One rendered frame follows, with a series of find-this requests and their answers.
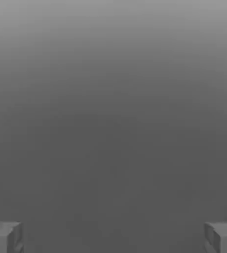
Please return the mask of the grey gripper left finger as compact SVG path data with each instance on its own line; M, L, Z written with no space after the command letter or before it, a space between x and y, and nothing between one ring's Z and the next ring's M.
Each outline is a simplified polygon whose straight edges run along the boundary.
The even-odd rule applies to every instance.
M0 221L0 253L24 253L23 223Z

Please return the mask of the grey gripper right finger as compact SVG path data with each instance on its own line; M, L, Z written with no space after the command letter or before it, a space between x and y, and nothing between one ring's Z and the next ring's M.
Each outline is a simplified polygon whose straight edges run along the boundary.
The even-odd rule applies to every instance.
M227 222L204 223L205 253L227 253Z

